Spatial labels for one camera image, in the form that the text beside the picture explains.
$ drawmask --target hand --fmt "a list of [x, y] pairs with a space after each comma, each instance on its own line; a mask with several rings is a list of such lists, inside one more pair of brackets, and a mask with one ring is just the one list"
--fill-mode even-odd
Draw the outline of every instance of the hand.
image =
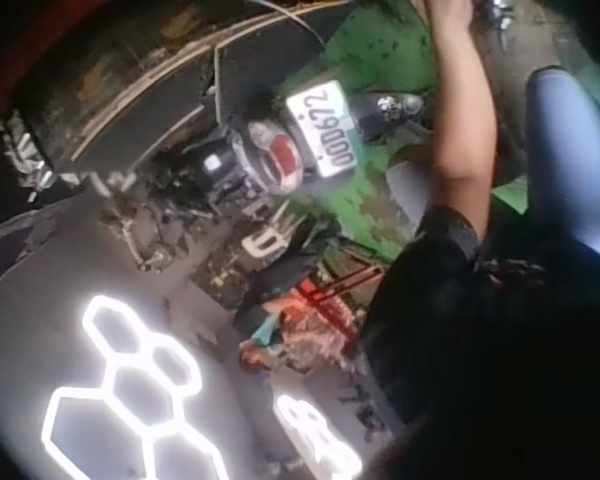
[[426, 0], [427, 15], [435, 29], [468, 29], [474, 0]]

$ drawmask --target cable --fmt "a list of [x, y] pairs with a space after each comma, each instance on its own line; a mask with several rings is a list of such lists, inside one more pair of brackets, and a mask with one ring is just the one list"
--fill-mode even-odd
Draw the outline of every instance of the cable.
[[311, 25], [309, 25], [307, 22], [305, 22], [304, 20], [302, 20], [295, 13], [290, 12], [289, 10], [287, 10], [284, 7], [281, 7], [280, 5], [276, 5], [275, 3], [271, 3], [268, 0], [247, 0], [247, 1], [251, 2], [251, 3], [258, 4], [258, 5], [261, 5], [263, 7], [270, 8], [272, 10], [275, 10], [277, 12], [282, 13], [283, 15], [286, 15], [291, 20], [293, 20], [294, 22], [298, 23], [302, 28], [304, 28], [305, 30], [307, 30], [308, 32], [310, 32], [316, 38], [316, 40], [318, 40], [318, 42], [320, 43], [320, 46], [323, 49], [326, 48], [326, 44], [325, 44], [323, 38], [320, 36], [320, 34], [318, 32], [316, 32], [313, 29], [313, 27], [311, 27]]

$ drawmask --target license plate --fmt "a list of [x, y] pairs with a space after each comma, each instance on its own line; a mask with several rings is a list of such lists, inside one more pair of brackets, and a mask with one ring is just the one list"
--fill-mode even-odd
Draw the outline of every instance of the license plate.
[[316, 158], [320, 176], [332, 177], [355, 168], [360, 137], [336, 80], [289, 97], [287, 108]]

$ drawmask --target glowing light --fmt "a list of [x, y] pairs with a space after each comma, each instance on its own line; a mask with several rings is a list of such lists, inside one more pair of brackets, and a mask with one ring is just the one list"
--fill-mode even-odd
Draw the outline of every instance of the glowing light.
[[[116, 352], [98, 329], [97, 317], [101, 311], [114, 312], [120, 316], [138, 340], [138, 351], [134, 353]], [[47, 453], [75, 480], [91, 480], [53, 442], [53, 426], [62, 399], [98, 401], [132, 430], [140, 439], [145, 469], [145, 480], [158, 480], [155, 462], [155, 444], [163, 438], [181, 435], [183, 439], [209, 457], [218, 480], [229, 480], [227, 468], [220, 450], [187, 423], [184, 413], [184, 399], [197, 395], [202, 390], [200, 368], [189, 352], [173, 337], [153, 332], [127, 304], [102, 295], [94, 297], [82, 317], [82, 326], [106, 360], [102, 385], [98, 388], [60, 387], [51, 395], [47, 413], [42, 424], [41, 440]], [[186, 383], [176, 384], [155, 362], [154, 352], [166, 350], [187, 373]], [[172, 418], [166, 422], [146, 425], [139, 419], [114, 392], [116, 376], [122, 369], [139, 369], [171, 397]]]
[[324, 460], [333, 467], [331, 480], [350, 480], [362, 471], [358, 454], [349, 444], [338, 440], [329, 429], [327, 419], [309, 402], [280, 395], [275, 406], [284, 421], [302, 435], [314, 460]]

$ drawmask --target blue jeans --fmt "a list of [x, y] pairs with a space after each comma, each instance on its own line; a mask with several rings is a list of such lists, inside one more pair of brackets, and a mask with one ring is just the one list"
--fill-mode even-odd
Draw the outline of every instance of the blue jeans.
[[[554, 234], [600, 253], [600, 115], [567, 72], [543, 68], [527, 83], [528, 215]], [[419, 223], [429, 181], [403, 162], [387, 172], [391, 194]]]

